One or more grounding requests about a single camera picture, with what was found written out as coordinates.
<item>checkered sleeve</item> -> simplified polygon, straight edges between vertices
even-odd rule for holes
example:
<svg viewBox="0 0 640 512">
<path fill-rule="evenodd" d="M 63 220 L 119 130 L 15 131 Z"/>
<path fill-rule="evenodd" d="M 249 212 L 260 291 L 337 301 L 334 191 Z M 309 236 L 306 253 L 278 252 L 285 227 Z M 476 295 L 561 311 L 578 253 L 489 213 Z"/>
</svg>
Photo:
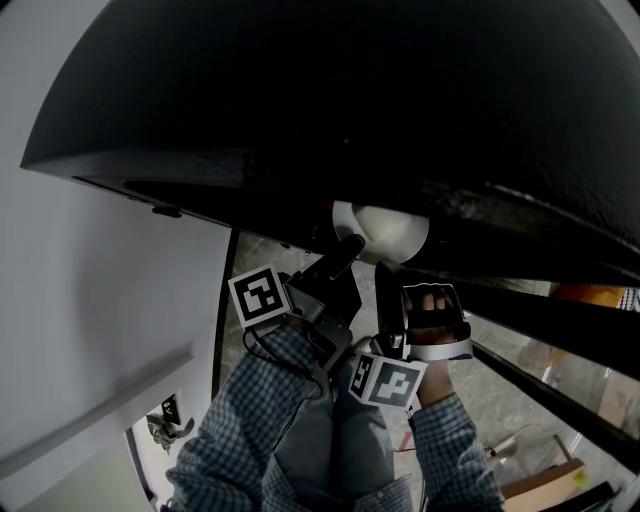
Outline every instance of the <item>checkered sleeve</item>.
<svg viewBox="0 0 640 512">
<path fill-rule="evenodd" d="M 457 395 L 421 409 L 410 423 L 428 510 L 502 510 L 502 495 Z"/>
<path fill-rule="evenodd" d="M 264 337 L 283 360 L 310 369 L 311 345 L 290 326 Z M 264 357 L 262 348 L 254 347 Z M 306 379 L 247 355 L 180 451 L 167 478 L 175 486 L 170 510 L 249 511 L 259 508 L 262 478 L 277 438 L 308 393 Z"/>
</svg>

